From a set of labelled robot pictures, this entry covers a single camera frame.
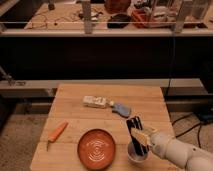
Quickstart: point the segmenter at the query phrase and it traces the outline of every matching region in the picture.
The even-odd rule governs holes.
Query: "dish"
[[[115,141],[102,129],[86,132],[78,143],[78,156],[82,164],[91,170],[108,167],[115,157]]]

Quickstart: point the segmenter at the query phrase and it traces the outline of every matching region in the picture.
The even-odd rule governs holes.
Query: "wooden surface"
[[[82,12],[81,4],[55,4],[55,10],[49,11],[48,5],[44,3],[41,8],[36,12],[34,17],[25,26],[25,29],[71,29],[71,30],[83,30],[83,22],[79,19],[78,14]],[[102,12],[99,16],[98,22],[93,25],[94,29],[106,30],[107,21],[111,18],[111,14],[107,13],[104,4],[92,4],[93,12]],[[128,14],[131,15],[132,8],[128,9]],[[213,5],[211,4],[209,10],[204,17],[204,24],[213,29],[213,23],[209,21],[209,18],[213,17]],[[125,29],[137,29],[132,23],[127,25]]]
[[[166,104],[159,87],[61,84],[49,112],[40,142],[34,154],[31,170],[84,171],[77,155],[81,136],[95,128],[108,131],[116,142],[116,156],[110,171],[173,171],[179,170],[168,161],[161,160],[151,152],[140,165],[128,161],[126,146],[130,136],[125,119],[112,113],[111,109],[88,108],[82,105],[85,95],[105,96],[132,108],[131,117],[139,115],[143,123],[160,131],[174,134]],[[68,127],[46,151],[49,133],[63,121]]]

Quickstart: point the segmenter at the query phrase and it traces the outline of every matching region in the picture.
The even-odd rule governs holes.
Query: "gray floor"
[[[172,121],[186,113],[172,113]],[[29,171],[46,114],[13,114],[0,135],[0,171]],[[186,130],[198,120],[192,116],[175,124],[176,134]],[[180,140],[197,145],[197,129],[182,136]],[[213,152],[213,125],[201,130],[202,148]]]

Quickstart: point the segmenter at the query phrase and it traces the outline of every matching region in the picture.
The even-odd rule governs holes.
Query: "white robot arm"
[[[153,128],[146,128],[148,129],[142,131],[132,128],[131,134],[141,144],[149,145],[151,151],[161,159],[186,171],[213,171],[213,154]]]

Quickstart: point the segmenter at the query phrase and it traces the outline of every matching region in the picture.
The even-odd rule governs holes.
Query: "cable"
[[[172,125],[174,125],[176,122],[178,122],[178,121],[180,121],[180,120],[182,120],[182,119],[188,118],[188,117],[191,116],[191,115],[193,115],[193,113],[189,113],[189,114],[186,115],[186,116],[180,117],[179,119],[177,119],[177,120],[175,120],[174,122],[172,122]]]
[[[175,62],[175,57],[176,57],[176,39],[175,39],[175,34],[172,34],[173,37],[173,51],[172,51],[172,59],[169,67],[169,83],[165,92],[165,97],[168,97],[169,94],[169,89],[171,87],[171,80],[172,80],[172,73],[174,69],[174,62]]]
[[[97,15],[103,14],[101,9],[98,9],[98,8],[97,9],[96,8],[92,8],[91,11],[94,12],[94,13],[97,13]],[[30,20],[30,22],[32,23],[32,27],[30,27],[29,29],[35,29],[35,28],[48,29],[48,23],[51,23],[51,22],[48,22],[48,16],[46,16],[45,14],[48,14],[50,12],[51,11],[48,10],[48,11],[43,11],[41,13],[38,13],[38,14],[34,15],[34,17]],[[65,22],[61,22],[63,24],[64,23],[72,23],[73,24],[73,22],[82,21],[81,18],[79,18],[79,14],[80,13],[83,13],[82,10],[77,10],[74,13],[70,12],[69,15],[68,15],[69,17],[62,16],[62,17],[56,18],[53,23],[54,23],[55,26],[57,26],[58,23],[60,23],[59,22],[60,20],[65,20]],[[40,21],[40,22],[34,22],[36,16],[42,16],[44,18],[44,20]]]
[[[203,124],[200,125],[198,132],[197,132],[197,142],[198,142],[198,146],[199,148],[201,148],[201,143],[200,143],[200,131],[202,129]]]
[[[201,124],[202,124],[202,123],[199,122],[198,124],[192,126],[191,128],[187,129],[186,131],[180,133],[179,135],[176,135],[176,138],[183,136],[184,134],[188,133],[189,131],[191,131],[192,129],[198,127],[198,126],[201,125]]]

